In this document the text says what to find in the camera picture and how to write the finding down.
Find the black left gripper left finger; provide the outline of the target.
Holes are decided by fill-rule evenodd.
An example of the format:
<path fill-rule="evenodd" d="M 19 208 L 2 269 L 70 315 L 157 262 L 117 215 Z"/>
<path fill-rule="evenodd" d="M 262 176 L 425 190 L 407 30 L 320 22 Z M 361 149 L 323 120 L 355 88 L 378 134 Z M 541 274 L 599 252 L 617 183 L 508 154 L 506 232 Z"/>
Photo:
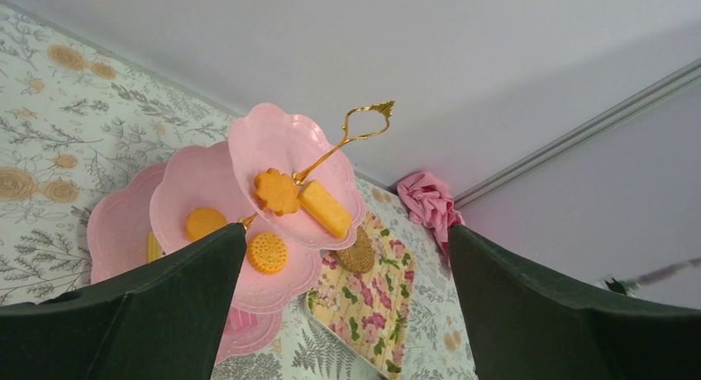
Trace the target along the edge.
<path fill-rule="evenodd" d="M 230 224 L 106 281 L 3 306 L 1 376 L 208 379 L 245 258 L 245 229 Z"/>

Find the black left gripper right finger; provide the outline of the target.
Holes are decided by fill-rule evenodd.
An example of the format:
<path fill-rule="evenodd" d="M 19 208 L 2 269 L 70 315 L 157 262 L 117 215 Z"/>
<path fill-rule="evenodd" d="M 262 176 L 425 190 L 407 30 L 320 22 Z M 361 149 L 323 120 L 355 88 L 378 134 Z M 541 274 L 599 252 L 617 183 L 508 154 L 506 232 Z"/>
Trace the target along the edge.
<path fill-rule="evenodd" d="M 583 283 L 462 225 L 449 251 L 479 378 L 699 378 L 699 310 Z"/>

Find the yellow cake piece toy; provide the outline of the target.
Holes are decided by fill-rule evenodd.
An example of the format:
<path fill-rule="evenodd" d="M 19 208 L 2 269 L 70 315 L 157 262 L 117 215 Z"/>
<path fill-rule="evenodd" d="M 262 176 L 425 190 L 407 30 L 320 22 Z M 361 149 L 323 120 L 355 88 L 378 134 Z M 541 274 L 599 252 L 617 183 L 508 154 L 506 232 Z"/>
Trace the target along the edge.
<path fill-rule="evenodd" d="M 163 250 L 160 243 L 155 238 L 155 234 L 150 231 L 146 237 L 146 262 L 152 263 L 163 257 Z"/>

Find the pink cake slice toy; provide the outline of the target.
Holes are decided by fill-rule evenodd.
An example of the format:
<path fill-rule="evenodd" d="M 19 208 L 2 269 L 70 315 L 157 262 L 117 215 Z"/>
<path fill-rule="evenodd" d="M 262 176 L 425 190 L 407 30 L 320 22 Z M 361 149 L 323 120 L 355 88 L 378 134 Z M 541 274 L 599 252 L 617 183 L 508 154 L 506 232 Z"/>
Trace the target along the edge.
<path fill-rule="evenodd" d="M 256 314 L 231 308 L 227 316 L 227 332 L 240 333 L 248 331 L 258 325 L 259 320 Z"/>

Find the round orange cookie toy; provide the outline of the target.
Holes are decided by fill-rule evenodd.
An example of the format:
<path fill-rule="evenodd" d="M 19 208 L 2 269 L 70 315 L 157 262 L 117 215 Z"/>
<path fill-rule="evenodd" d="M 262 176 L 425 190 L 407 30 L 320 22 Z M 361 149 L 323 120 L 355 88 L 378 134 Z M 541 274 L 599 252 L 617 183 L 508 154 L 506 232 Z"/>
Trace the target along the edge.
<path fill-rule="evenodd" d="M 185 218 L 185 234 L 192 242 L 210 235 L 227 225 L 227 219 L 219 210 L 211 207 L 193 209 Z"/>

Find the small orange cookie toy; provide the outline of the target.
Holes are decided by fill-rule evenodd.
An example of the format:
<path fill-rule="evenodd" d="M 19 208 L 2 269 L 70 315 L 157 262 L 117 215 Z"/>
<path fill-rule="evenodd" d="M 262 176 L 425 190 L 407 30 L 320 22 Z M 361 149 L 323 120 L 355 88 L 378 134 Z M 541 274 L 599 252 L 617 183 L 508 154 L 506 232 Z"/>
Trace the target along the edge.
<path fill-rule="evenodd" d="M 270 231 L 260 232 L 249 241 L 247 258 L 254 270 L 271 275 L 286 267 L 289 250 L 279 235 Z"/>

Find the floral rectangular serving tray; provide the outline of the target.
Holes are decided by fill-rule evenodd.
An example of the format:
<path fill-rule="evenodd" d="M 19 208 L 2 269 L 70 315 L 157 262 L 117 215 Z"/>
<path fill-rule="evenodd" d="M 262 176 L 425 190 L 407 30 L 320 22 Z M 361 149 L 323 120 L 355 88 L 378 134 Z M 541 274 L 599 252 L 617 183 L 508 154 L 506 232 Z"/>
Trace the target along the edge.
<path fill-rule="evenodd" d="M 399 379 L 416 260 L 409 248 L 371 211 L 360 228 L 374 250 L 368 273 L 344 268 L 335 251 L 322 256 L 317 285 L 307 293 L 308 312 L 387 379 Z"/>

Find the orange flower cookie toy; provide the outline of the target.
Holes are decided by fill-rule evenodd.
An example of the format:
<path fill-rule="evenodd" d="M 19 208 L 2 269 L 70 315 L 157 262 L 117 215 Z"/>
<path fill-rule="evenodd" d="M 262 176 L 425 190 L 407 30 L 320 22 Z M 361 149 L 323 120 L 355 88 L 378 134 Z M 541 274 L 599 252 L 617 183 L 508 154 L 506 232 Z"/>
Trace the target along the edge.
<path fill-rule="evenodd" d="M 288 174 L 274 168 L 255 176 L 253 198 L 259 208 L 276 216 L 294 214 L 301 207 L 297 184 Z"/>

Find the yellow rectangular biscuit toy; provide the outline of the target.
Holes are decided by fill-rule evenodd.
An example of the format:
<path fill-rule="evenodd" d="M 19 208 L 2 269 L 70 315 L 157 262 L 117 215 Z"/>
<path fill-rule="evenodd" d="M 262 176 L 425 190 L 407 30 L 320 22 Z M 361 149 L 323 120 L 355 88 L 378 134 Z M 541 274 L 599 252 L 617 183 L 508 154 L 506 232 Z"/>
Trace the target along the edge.
<path fill-rule="evenodd" d="M 304 210 L 337 239 L 345 238 L 353 218 L 317 181 L 307 183 L 298 195 Z"/>

